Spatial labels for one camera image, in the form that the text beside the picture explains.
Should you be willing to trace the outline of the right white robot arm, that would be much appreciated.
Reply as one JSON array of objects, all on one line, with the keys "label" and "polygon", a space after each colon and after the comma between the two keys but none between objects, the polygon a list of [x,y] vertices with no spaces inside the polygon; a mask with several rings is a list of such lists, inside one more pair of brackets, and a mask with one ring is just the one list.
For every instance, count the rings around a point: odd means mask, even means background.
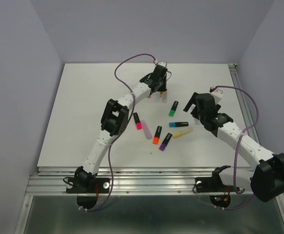
[{"label": "right white robot arm", "polygon": [[217,167],[210,177],[196,179],[194,192],[224,192],[230,187],[250,191],[260,201],[268,202],[284,193],[284,154],[275,154],[261,146],[245,134],[230,116],[219,113],[221,106],[218,103],[222,94],[219,89],[202,94],[194,92],[184,111],[193,107],[192,117],[234,149],[251,169],[228,165]]}]

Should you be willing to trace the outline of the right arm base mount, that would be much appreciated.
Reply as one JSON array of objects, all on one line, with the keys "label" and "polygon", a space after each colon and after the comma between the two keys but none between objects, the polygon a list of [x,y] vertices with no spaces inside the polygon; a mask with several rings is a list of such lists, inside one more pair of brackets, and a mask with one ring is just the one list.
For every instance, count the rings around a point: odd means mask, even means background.
[{"label": "right arm base mount", "polygon": [[237,207],[229,207],[231,193],[236,191],[233,185],[233,169],[225,165],[217,167],[211,176],[196,178],[192,188],[193,193],[223,193],[222,195],[210,195],[211,205],[221,210],[236,210]]}]

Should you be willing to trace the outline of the pink black highlighter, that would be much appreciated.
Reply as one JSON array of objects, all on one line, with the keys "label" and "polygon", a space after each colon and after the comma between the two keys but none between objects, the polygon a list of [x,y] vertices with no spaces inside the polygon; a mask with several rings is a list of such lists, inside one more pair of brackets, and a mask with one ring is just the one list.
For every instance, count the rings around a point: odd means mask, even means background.
[{"label": "pink black highlighter", "polygon": [[141,121],[140,121],[138,113],[134,112],[133,113],[133,118],[134,118],[134,122],[135,122],[137,130],[141,130],[142,129],[142,124],[141,124]]}]

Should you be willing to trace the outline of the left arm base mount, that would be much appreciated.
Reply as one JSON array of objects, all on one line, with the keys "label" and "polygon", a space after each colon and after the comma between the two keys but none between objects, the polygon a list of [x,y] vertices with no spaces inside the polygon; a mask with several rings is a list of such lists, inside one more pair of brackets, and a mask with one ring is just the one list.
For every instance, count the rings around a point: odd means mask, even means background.
[{"label": "left arm base mount", "polygon": [[91,179],[88,184],[79,182],[74,177],[64,177],[66,193],[77,195],[76,204],[84,212],[96,212],[103,209],[113,190],[113,179]]}]

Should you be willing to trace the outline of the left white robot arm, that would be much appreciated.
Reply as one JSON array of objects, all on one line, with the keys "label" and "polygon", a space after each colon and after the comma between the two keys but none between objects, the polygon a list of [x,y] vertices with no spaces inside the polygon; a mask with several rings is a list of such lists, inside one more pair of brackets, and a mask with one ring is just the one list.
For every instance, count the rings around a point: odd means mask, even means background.
[{"label": "left white robot arm", "polygon": [[117,100],[110,99],[101,117],[101,130],[89,156],[74,173],[75,182],[83,192],[94,188],[94,180],[108,148],[127,128],[129,111],[144,98],[158,92],[166,82],[166,62],[158,62],[152,73],[144,76],[129,93]]}]

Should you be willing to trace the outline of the clear orange-tip highlighter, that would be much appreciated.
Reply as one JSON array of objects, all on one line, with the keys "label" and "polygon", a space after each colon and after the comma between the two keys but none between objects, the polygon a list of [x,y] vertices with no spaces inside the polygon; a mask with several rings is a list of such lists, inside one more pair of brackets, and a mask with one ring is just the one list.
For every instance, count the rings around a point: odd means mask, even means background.
[{"label": "clear orange-tip highlighter", "polygon": [[167,93],[162,94],[162,103],[167,103]]}]

